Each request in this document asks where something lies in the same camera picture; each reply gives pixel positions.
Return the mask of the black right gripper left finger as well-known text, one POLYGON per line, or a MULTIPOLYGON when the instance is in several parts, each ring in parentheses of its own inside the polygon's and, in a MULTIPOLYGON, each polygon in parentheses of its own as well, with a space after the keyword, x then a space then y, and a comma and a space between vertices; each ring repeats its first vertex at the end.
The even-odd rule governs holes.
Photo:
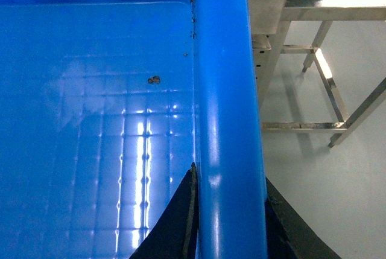
POLYGON ((198 178, 192 163, 154 228, 130 257, 192 259, 197 235, 198 178))

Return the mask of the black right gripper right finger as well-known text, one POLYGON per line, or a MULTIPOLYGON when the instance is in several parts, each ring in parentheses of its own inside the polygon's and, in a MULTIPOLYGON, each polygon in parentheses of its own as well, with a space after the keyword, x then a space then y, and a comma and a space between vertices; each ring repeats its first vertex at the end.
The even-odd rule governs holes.
POLYGON ((339 258, 266 180, 268 258, 339 258))

